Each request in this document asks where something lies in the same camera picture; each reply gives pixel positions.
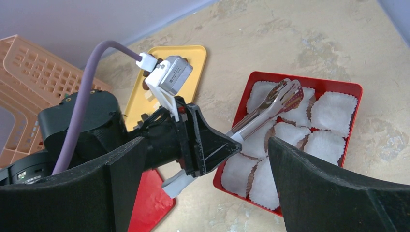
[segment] white plastic bracket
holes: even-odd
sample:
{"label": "white plastic bracket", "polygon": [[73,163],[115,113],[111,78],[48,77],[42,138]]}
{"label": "white plastic bracket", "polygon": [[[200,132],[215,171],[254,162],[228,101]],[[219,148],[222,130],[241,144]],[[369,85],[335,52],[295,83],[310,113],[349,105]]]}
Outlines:
{"label": "white plastic bracket", "polygon": [[152,94],[154,94],[155,98],[157,98],[159,103],[171,113],[171,116],[174,117],[176,122],[179,122],[179,114],[176,107],[175,98],[172,94],[163,90],[159,86],[161,81],[168,73],[170,67],[171,63],[167,60],[164,60],[163,62],[158,64],[154,71],[152,71],[152,73],[145,79],[145,83],[151,90]]}

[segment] tray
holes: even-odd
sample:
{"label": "tray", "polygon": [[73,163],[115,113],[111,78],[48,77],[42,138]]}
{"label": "tray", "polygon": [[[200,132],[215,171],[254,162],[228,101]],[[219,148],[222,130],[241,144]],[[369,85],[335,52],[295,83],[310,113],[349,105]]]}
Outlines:
{"label": "tray", "polygon": [[[243,119],[243,117],[247,114],[247,112],[246,112],[246,102],[248,101],[248,99],[250,97],[250,92],[252,91],[252,87],[256,82],[258,82],[258,81],[279,82],[279,81],[281,81],[285,78],[289,78],[290,80],[298,80],[302,87],[314,88],[315,89],[316,99],[319,99],[319,97],[326,91],[333,91],[333,92],[351,94],[351,95],[353,95],[357,98],[356,109],[354,110],[354,113],[353,113],[352,119],[351,119],[351,126],[350,126],[349,136],[347,138],[345,138],[345,141],[346,141],[345,152],[344,152],[343,156],[340,158],[340,160],[338,162],[339,166],[343,167],[345,157],[346,157],[347,147],[349,145],[349,139],[350,139],[351,131],[353,129],[357,109],[359,108],[359,103],[360,103],[360,100],[362,98],[362,93],[363,93],[363,89],[359,84],[348,83],[348,82],[340,82],[340,81],[332,81],[332,80],[314,79],[314,78],[301,77],[301,76],[291,76],[291,75],[277,74],[277,73],[253,72],[253,73],[250,74],[249,80],[248,80],[248,82],[245,86],[244,93],[242,95],[241,101],[240,101],[239,106],[238,106],[238,110],[237,110],[236,115],[235,115],[233,126],[236,123],[238,123],[241,119]],[[267,210],[269,212],[272,212],[276,215],[279,215],[281,217],[283,216],[282,215],[282,210],[281,210],[280,207],[276,210],[268,210],[268,209],[266,209],[266,208],[264,208],[264,207],[262,207],[262,206],[260,206],[256,203],[251,202],[249,197],[243,198],[243,197],[240,197],[240,196],[238,196],[234,193],[226,191],[223,188],[222,184],[221,184],[221,177],[222,177],[222,172],[223,172],[224,167],[225,167],[225,162],[218,167],[218,169],[215,173],[215,176],[214,176],[213,184],[217,189],[219,189],[221,191],[224,191],[226,193],[229,193],[229,194],[231,194],[235,197],[238,197],[238,198],[240,198],[244,201],[247,201],[247,202],[249,202],[253,205],[256,205],[256,206],[258,206],[258,207],[260,207],[264,210]]]}
{"label": "tray", "polygon": [[175,206],[161,188],[164,180],[157,170],[142,173],[128,232],[149,232]]}
{"label": "tray", "polygon": [[[187,58],[193,70],[181,90],[178,92],[179,96],[182,96],[186,103],[190,103],[194,100],[196,89],[201,79],[201,73],[205,65],[206,49],[200,45],[192,46],[165,46],[165,47],[153,47],[148,51],[149,54],[155,56],[155,58],[166,59],[168,56],[181,56]],[[148,101],[145,99],[144,93],[146,90],[142,89],[142,76],[143,70],[140,70],[137,80],[135,81],[134,89],[132,90],[130,99],[128,100],[127,107],[124,114],[127,116],[125,125],[130,131],[137,125],[138,121],[141,121],[141,115],[151,114],[155,111],[153,106],[157,103],[156,99]]]}

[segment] plastic basket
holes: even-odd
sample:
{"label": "plastic basket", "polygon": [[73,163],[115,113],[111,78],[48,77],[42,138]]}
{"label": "plastic basket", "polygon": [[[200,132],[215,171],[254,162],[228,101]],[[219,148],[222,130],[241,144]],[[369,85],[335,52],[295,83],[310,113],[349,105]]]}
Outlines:
{"label": "plastic basket", "polygon": [[[309,78],[309,77],[301,77],[301,76],[291,76],[291,75],[284,75],[284,74],[277,74],[277,73],[268,73],[268,72],[253,72],[249,76],[249,80],[245,86],[244,93],[242,95],[241,101],[238,106],[238,110],[235,115],[235,119],[233,122],[233,126],[236,125],[241,119],[244,118],[244,116],[247,114],[246,112],[246,103],[250,97],[250,92],[252,91],[253,85],[258,82],[258,81],[271,81],[271,82],[280,82],[281,80],[289,78],[290,80],[298,80],[301,84],[302,87],[310,87],[315,89],[315,96],[316,99],[319,99],[319,97],[326,91],[333,91],[333,92],[339,92],[339,93],[346,93],[346,94],[351,94],[357,98],[357,106],[356,109],[354,110],[354,113],[351,118],[351,126],[350,126],[350,132],[349,136],[345,139],[346,141],[346,146],[345,146],[345,152],[343,156],[340,158],[338,164],[340,167],[343,167],[345,157],[346,157],[346,152],[347,152],[347,147],[349,145],[349,139],[351,135],[351,131],[353,129],[353,124],[354,120],[356,118],[356,113],[357,109],[359,108],[359,103],[362,98],[362,87],[359,84],[354,84],[354,83],[348,83],[348,82],[340,82],[340,81],[332,81],[332,80],[323,80],[323,79],[314,79],[314,78]],[[247,201],[253,205],[256,205],[264,210],[267,210],[269,212],[272,212],[276,215],[282,216],[282,210],[279,207],[276,210],[268,210],[264,208],[263,206],[260,206],[252,201],[250,201],[249,197],[243,198],[240,197],[234,193],[228,192],[225,190],[221,184],[221,177],[223,173],[223,168],[225,167],[225,162],[221,164],[214,176],[213,179],[213,184],[214,186],[226,193],[229,193],[235,197],[238,197],[244,201]]]}
{"label": "plastic basket", "polygon": [[[0,107],[15,118],[0,168],[43,149],[37,115],[79,90],[83,72],[15,35],[0,40]],[[94,79],[92,88],[112,88]]]}
{"label": "plastic basket", "polygon": [[4,83],[0,83],[0,107],[15,118],[15,124],[0,156],[0,167],[3,168],[41,150],[43,146],[37,122],[39,107]]}
{"label": "plastic basket", "polygon": [[[1,40],[9,45],[3,68],[51,105],[57,105],[80,88],[83,71],[38,45],[15,35]],[[112,87],[94,79],[92,89]]]}

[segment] white cable connector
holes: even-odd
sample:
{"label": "white cable connector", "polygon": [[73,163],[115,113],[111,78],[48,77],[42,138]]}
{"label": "white cable connector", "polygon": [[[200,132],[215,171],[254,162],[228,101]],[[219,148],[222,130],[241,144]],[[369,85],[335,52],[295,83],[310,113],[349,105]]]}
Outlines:
{"label": "white cable connector", "polygon": [[145,52],[142,52],[139,55],[142,57],[141,61],[135,62],[138,67],[143,70],[147,70],[148,72],[152,72],[157,65],[157,59]]}

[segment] metal tongs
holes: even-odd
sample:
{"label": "metal tongs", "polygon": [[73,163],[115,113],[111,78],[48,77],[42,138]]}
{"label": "metal tongs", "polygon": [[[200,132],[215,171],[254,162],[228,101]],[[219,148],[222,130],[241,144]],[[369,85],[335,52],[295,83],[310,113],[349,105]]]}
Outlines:
{"label": "metal tongs", "polygon": [[303,90],[299,81],[286,78],[267,94],[258,108],[246,115],[226,135],[241,143],[268,120],[298,107],[302,99]]}

